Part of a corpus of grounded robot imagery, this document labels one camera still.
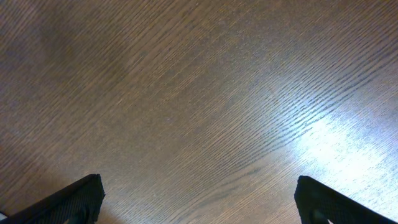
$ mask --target wooden surface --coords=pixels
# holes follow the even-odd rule
[[[299,223],[310,175],[398,221],[398,1],[0,1],[0,210]]]

